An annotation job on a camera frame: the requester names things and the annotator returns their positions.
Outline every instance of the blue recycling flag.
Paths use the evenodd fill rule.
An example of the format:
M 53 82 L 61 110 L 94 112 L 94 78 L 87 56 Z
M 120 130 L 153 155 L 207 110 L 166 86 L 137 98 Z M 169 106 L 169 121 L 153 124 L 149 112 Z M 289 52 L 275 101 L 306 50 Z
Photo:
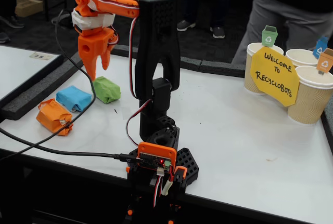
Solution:
M 317 42 L 317 47 L 316 49 L 313 50 L 313 55 L 319 59 L 321 56 L 321 53 L 324 52 L 327 48 L 327 43 L 328 43 L 328 37 L 322 36 L 318 42 Z

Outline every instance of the circuit board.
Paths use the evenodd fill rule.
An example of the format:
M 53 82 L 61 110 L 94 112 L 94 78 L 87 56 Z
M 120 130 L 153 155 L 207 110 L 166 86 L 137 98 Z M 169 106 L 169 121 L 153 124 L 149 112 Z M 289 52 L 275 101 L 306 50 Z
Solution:
M 157 169 L 158 167 L 163 167 L 165 170 L 169 171 L 171 160 L 169 158 L 154 156 L 150 154 L 141 153 L 140 158 L 143 162 L 140 162 L 141 167 Z

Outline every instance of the gray pants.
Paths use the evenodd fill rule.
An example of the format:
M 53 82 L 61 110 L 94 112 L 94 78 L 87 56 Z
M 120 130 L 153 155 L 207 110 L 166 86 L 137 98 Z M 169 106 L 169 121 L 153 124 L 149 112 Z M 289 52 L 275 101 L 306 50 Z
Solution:
M 261 42 L 262 30 L 266 25 L 279 29 L 283 24 L 286 24 L 289 29 L 287 50 L 294 48 L 313 50 L 322 35 L 328 37 L 332 35 L 333 12 L 318 14 L 294 8 L 276 0 L 253 0 L 247 30 L 232 64 L 246 63 L 247 46 L 253 42 Z

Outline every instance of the black cable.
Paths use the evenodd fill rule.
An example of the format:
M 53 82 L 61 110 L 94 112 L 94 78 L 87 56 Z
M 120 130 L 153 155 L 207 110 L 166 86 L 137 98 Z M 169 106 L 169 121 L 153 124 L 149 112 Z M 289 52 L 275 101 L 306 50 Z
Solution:
M 90 85 L 91 85 L 91 88 L 92 88 L 92 91 L 93 91 L 93 99 L 92 101 L 90 102 L 90 104 L 83 110 L 81 111 L 71 122 L 67 123 L 63 128 L 61 128 L 60 130 L 58 130 L 57 132 L 53 133 L 52 135 L 50 135 L 49 137 L 45 138 L 44 140 L 40 141 L 40 142 L 37 142 L 37 143 L 31 143 L 31 142 L 28 142 L 24 139 L 21 139 L 19 137 L 16 137 L 14 135 L 12 135 L 11 133 L 8 133 L 7 131 L 3 130 L 0 128 L 0 133 L 4 134 L 5 136 L 11 138 L 11 139 L 14 139 L 20 143 L 23 143 L 23 144 L 26 144 L 26 145 L 29 145 L 29 147 L 25 148 L 24 150 L 21 150 L 19 152 L 16 152 L 14 154 L 11 154 L 9 156 L 6 156 L 2 159 L 0 159 L 0 162 L 2 162 L 3 160 L 6 160 L 8 158 L 11 158 L 11 157 L 14 157 L 16 155 L 19 155 L 19 154 L 22 154 L 23 152 L 27 151 L 27 150 L 30 150 L 32 148 L 37 148 L 37 149 L 40 149 L 40 150 L 43 150 L 43 151 L 47 151 L 47 152 L 50 152 L 50 153 L 54 153 L 54 154 L 60 154 L 60 155 L 78 155 L 78 156 L 102 156 L 102 157 L 111 157 L 111 158 L 116 158 L 116 155 L 114 154 L 104 154 L 104 153 L 90 153 L 90 152 L 69 152 L 69 151 L 60 151 L 60 150 L 53 150 L 53 149 L 49 149 L 49 148 L 45 148 L 45 147 L 40 147 L 39 145 L 50 140 L 51 138 L 53 138 L 54 136 L 56 136 L 57 134 L 59 134 L 62 130 L 66 129 L 69 125 L 71 125 L 72 123 L 74 123 L 94 102 L 95 102 L 95 99 L 96 99 L 96 93 L 95 93 L 95 88 L 94 88 L 94 85 L 93 85 L 93 81 L 92 79 L 90 78 L 90 76 L 84 71 L 82 70 L 79 66 L 77 66 L 77 64 L 66 54 L 66 52 L 64 51 L 64 49 L 62 48 L 59 40 L 58 40 L 58 26 L 59 26 L 59 19 L 63 13 L 64 9 L 60 12 L 59 16 L 58 16 L 58 19 L 57 19 L 57 22 L 56 22 L 56 25 L 55 25 L 55 36 L 56 36 L 56 41 L 57 41 L 57 44 L 62 52 L 62 54 L 78 69 L 80 70 L 84 75 L 87 76 L 87 78 L 89 79 L 89 82 L 90 82 Z

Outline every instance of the white table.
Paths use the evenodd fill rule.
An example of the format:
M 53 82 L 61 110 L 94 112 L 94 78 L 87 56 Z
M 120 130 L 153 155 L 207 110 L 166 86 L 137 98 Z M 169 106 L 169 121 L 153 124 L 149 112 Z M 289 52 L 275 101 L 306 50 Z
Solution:
M 34 53 L 44 54 L 50 59 L 31 58 Z M 0 101 L 57 57 L 59 55 L 0 46 Z
M 126 120 L 138 109 L 129 90 L 128 61 L 112 56 L 104 71 L 98 60 L 97 76 L 120 85 L 121 99 L 108 105 L 96 100 L 74 123 L 69 136 L 55 137 L 45 147 L 103 153 L 128 153 L 136 148 L 125 133 Z M 155 75 L 162 76 L 161 65 Z M 241 78 L 181 70 L 181 85 L 172 92 L 168 116 L 181 129 L 179 149 L 189 148 L 199 166 L 199 177 L 186 193 L 296 220 L 333 223 L 333 156 L 321 122 L 297 124 L 282 105 L 269 96 L 248 93 L 243 83 Z M 80 72 L 59 90 L 70 85 L 91 92 Z M 50 133 L 36 121 L 37 113 L 35 108 L 18 121 L 3 121 L 0 127 L 40 141 Z M 139 117 L 129 129 L 139 141 Z M 25 147 L 0 135 L 2 149 Z M 126 164 L 113 159 L 37 149 L 27 154 L 126 178 Z

